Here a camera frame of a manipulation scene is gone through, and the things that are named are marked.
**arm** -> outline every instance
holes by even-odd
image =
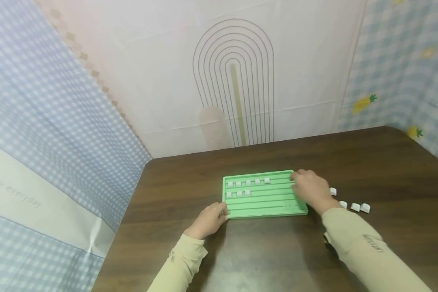
[[[225,203],[213,203],[201,211],[182,234],[147,292],[185,292],[208,254],[203,247],[204,238],[218,231],[227,221],[227,214]]]
[[[339,259],[371,292],[431,292],[384,243],[380,234],[355,213],[342,209],[329,193],[326,180],[311,170],[290,175],[300,199],[321,215],[325,236]]]
[[[326,238],[339,259],[370,291],[431,292],[360,216],[333,208],[324,212],[322,219]]]

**rainbow line drawing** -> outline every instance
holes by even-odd
[[[274,141],[274,49],[262,28],[245,19],[218,22],[198,41],[192,67],[203,105],[200,123],[218,122],[219,109],[220,125],[229,124],[230,131],[215,131],[229,137],[214,139],[231,137],[234,147]]]

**printed backdrop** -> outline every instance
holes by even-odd
[[[438,156],[438,0],[39,1],[154,157],[380,125]]]
[[[339,131],[390,125],[438,157],[438,0],[370,0]]]
[[[151,155],[381,125],[438,157],[438,0],[0,0],[0,292],[89,291]]]
[[[37,6],[0,0],[0,292],[90,290],[149,159]]]

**left hand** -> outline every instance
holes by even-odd
[[[201,211],[195,222],[183,234],[194,239],[204,239],[218,231],[219,227],[227,221],[227,215],[225,202],[213,203]]]

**hand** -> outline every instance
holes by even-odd
[[[295,196],[312,206],[315,211],[323,215],[331,208],[341,207],[329,193],[329,184],[313,170],[300,169],[290,174],[290,180],[295,181],[292,190]]]
[[[227,215],[225,202],[213,203],[201,211],[195,222],[183,234],[194,239],[204,239],[218,231],[219,227],[227,221]]]

